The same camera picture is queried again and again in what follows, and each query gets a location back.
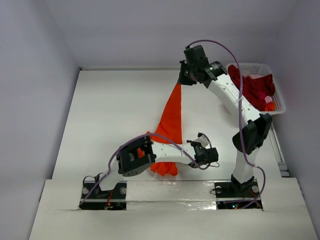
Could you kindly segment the orange t shirt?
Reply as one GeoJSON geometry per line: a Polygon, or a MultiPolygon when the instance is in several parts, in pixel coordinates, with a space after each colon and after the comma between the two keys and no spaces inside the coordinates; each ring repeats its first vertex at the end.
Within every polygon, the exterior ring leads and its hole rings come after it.
{"type": "MultiPolygon", "coordinates": [[[[182,133],[182,86],[176,84],[166,102],[155,134],[169,138],[176,144],[183,143],[182,133]]],[[[150,167],[151,171],[164,177],[178,175],[174,162],[157,162],[150,167]]]]}

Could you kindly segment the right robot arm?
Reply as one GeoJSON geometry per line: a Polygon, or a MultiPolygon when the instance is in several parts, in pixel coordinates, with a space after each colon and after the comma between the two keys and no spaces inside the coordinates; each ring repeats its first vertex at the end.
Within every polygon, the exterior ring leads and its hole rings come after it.
{"type": "Polygon", "coordinates": [[[227,69],[218,61],[209,62],[201,45],[188,45],[180,62],[178,83],[203,84],[227,110],[238,118],[239,132],[232,143],[237,149],[235,169],[227,185],[235,196],[242,196],[254,183],[254,168],[260,147],[271,127],[270,114],[262,114],[233,83],[227,69]]]}

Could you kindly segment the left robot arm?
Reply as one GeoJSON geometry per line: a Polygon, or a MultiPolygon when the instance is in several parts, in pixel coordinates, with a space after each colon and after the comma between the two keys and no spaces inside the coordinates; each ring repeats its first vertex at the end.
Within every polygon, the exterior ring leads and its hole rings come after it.
{"type": "Polygon", "coordinates": [[[170,141],[161,143],[152,140],[157,134],[147,133],[122,145],[108,164],[108,170],[93,186],[97,196],[104,198],[110,194],[117,183],[137,176],[155,163],[179,163],[194,169],[206,170],[219,160],[215,147],[203,134],[185,144],[170,141]]]}

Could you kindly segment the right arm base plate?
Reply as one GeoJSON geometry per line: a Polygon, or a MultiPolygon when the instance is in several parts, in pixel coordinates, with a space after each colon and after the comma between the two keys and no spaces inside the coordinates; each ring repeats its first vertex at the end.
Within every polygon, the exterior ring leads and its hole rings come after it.
{"type": "Polygon", "coordinates": [[[256,180],[239,190],[231,181],[218,181],[210,191],[215,196],[218,210],[238,210],[251,203],[260,193],[256,180]]]}

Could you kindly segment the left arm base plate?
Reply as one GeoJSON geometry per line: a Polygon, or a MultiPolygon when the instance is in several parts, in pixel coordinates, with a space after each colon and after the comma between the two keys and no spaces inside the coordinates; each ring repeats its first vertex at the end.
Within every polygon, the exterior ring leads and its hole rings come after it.
{"type": "Polygon", "coordinates": [[[87,175],[82,181],[82,190],[79,208],[81,210],[92,211],[124,211],[127,209],[126,193],[127,182],[118,182],[112,190],[101,190],[97,186],[90,196],[82,203],[89,191],[94,187],[99,180],[99,176],[87,175]]]}

